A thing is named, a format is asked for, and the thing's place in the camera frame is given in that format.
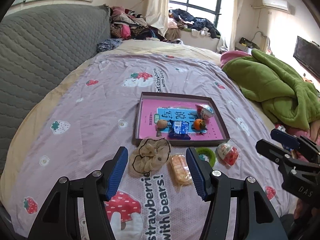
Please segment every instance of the window frame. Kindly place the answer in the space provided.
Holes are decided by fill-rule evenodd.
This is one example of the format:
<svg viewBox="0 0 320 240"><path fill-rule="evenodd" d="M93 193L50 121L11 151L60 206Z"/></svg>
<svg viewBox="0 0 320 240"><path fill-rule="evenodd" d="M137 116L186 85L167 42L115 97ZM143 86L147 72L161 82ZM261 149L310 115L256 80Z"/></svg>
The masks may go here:
<svg viewBox="0 0 320 240"><path fill-rule="evenodd" d="M184 5L184 6L187 7L187 10L188 10L188 7L191 7L191 8L194 8L194 9L198 9L198 10L201 10L201 11L205 11L205 12L208 12L208 13L212 13L212 14L214 14L214 15L216 16L215 19L214 19L213 25L214 25L215 27L217 27L217 25L218 25L219 16L221 15L221 14L220 14L221 0L217 0L217 5L216 5L216 10L215 10L215 11L212 11L212 10L210 10L210 9L207 9L207 8L204 8L204 7L200 7L200 6L197 6L197 5L190 4L190 3L189 3L189 0L187 0L186 3L176 2L176 1L169 0L169 3L175 3L175 4Z"/></svg>

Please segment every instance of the green blanket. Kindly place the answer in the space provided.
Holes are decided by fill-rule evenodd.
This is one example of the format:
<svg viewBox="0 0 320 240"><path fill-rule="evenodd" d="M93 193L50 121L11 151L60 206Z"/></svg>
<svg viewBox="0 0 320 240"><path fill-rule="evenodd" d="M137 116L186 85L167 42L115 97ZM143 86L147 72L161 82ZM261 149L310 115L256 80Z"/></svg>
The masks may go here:
<svg viewBox="0 0 320 240"><path fill-rule="evenodd" d="M272 122L308 130L310 122L320 119L315 86L281 60L254 49L252 57L230 60L222 70L246 98L261 102Z"/></svg>

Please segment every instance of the kinder joy egg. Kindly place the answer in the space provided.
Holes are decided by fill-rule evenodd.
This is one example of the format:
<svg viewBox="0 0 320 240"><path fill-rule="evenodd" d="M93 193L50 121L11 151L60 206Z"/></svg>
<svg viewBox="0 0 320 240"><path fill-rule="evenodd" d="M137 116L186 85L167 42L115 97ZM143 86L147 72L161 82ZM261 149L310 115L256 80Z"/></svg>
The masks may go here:
<svg viewBox="0 0 320 240"><path fill-rule="evenodd" d="M214 111L209 105L201 104L196 105L196 107L198 115L202 117L204 120L213 117Z"/></svg>
<svg viewBox="0 0 320 240"><path fill-rule="evenodd" d="M237 148L230 145L229 143L221 143L217 147L217 152L220 158L231 166L235 164L239 156Z"/></svg>

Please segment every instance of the cable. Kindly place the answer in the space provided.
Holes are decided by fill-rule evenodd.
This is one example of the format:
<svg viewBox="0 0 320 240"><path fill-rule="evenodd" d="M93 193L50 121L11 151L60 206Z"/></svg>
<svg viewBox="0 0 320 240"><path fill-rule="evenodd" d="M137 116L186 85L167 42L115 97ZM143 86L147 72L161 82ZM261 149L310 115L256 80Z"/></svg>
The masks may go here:
<svg viewBox="0 0 320 240"><path fill-rule="evenodd" d="M142 3L144 0L138 2L136 5L132 6L129 10L132 10L134 7L136 7L138 4Z"/></svg>
<svg viewBox="0 0 320 240"><path fill-rule="evenodd" d="M259 11L259 17L258 17L257 29L259 28L259 21L260 21L261 10L262 10L262 8L261 8L261 9L260 9L260 11Z"/></svg>
<svg viewBox="0 0 320 240"><path fill-rule="evenodd" d="M265 6L265 5L263 5L263 6L253 6L253 5L251 5L251 7L253 9L267 8L267 6Z"/></svg>
<svg viewBox="0 0 320 240"><path fill-rule="evenodd" d="M257 31L257 32L254 34L254 36L253 36L253 38L252 38L251 41L254 40L254 38L256 37L257 33L261 33L261 36L267 39L267 41L268 41L267 49L271 50L271 49L270 49L270 38L269 38L268 36L264 35L264 33L263 33L262 31Z"/></svg>

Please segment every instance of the white curtain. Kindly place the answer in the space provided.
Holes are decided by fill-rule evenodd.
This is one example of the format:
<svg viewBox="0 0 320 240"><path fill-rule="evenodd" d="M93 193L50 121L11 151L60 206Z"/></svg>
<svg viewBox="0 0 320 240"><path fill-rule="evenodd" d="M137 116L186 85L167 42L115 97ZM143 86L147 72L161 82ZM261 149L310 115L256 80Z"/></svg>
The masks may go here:
<svg viewBox="0 0 320 240"><path fill-rule="evenodd" d="M222 0L221 15L219 16L218 31L221 38L217 51L234 50L237 29L237 20L242 8L243 0Z"/></svg>
<svg viewBox="0 0 320 240"><path fill-rule="evenodd" d="M159 30L162 36L168 30L169 0L148 0L146 22Z"/></svg>

